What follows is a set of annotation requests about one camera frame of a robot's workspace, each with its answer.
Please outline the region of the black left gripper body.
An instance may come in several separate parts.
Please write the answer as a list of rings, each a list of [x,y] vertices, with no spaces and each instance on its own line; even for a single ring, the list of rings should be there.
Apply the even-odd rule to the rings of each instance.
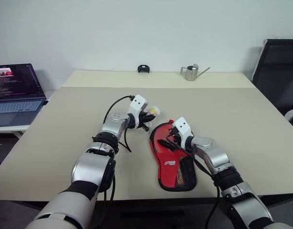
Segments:
[[[149,118],[147,112],[141,110],[138,115],[138,126],[137,129],[142,128],[144,130],[149,130],[150,128],[146,125],[146,121]]]

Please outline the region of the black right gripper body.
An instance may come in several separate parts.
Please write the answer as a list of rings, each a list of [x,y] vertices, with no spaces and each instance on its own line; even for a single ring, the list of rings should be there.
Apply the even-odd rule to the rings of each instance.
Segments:
[[[184,152],[185,150],[181,147],[181,137],[179,135],[179,133],[177,133],[176,135],[171,135],[171,139],[172,139],[172,144],[174,145],[174,148],[172,148],[172,151],[175,150],[181,150],[182,152]]]

